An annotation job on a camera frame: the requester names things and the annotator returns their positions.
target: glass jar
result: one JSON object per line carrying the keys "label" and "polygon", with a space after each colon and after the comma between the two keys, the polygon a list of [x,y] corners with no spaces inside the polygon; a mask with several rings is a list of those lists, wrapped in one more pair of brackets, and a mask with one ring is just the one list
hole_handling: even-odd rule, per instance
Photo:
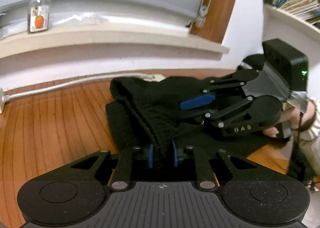
{"label": "glass jar", "polygon": [[51,0],[31,0],[28,8],[28,33],[48,29]]}

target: wooden table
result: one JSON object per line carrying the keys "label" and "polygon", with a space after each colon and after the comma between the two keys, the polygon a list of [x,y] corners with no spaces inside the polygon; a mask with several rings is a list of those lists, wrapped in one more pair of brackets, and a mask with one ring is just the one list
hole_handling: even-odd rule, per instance
{"label": "wooden table", "polygon": [[[152,74],[223,76],[230,70],[148,70]],[[18,88],[7,94],[66,82],[53,81]],[[112,101],[110,81],[82,84],[9,102],[0,115],[0,222],[21,227],[25,221],[16,197],[28,180],[100,149],[117,153],[105,112]],[[248,159],[286,173],[288,156],[283,144],[270,143]]]}

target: label on jar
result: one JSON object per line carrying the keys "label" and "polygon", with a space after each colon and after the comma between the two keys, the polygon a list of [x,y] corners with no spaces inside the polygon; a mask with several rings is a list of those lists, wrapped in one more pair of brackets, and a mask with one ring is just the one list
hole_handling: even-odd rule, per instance
{"label": "label on jar", "polygon": [[30,11],[30,32],[48,29],[49,6],[32,7]]}

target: black knitted cloth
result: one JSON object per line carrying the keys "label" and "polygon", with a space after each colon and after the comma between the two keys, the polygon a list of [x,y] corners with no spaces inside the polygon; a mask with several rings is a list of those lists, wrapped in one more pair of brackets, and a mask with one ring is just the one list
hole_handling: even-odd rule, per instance
{"label": "black knitted cloth", "polygon": [[[106,112],[113,140],[119,151],[127,146],[152,143],[155,158],[160,162],[158,167],[161,167],[172,140],[178,148],[186,145],[201,146],[212,157],[217,149],[226,149],[247,157],[269,143],[270,138],[261,133],[237,139],[217,139],[217,134],[209,127],[181,120],[182,116],[199,108],[183,111],[179,104],[202,94],[202,90],[214,79],[168,77],[161,82],[146,82],[139,78],[113,79],[110,90],[115,101],[106,105]],[[237,99],[240,97],[229,96],[223,101],[217,99],[208,107],[221,109]],[[300,169],[292,170],[292,174],[295,175]]]}

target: screw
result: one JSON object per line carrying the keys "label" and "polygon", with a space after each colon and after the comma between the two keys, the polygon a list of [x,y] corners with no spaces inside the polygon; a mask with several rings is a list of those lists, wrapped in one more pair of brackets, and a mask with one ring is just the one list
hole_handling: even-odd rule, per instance
{"label": "screw", "polygon": [[112,187],[114,189],[124,189],[127,186],[128,186],[128,184],[124,181],[117,181],[117,182],[112,183]]}
{"label": "screw", "polygon": [[200,187],[202,187],[204,189],[212,189],[215,186],[216,186],[216,184],[211,181],[203,181],[200,183]]}

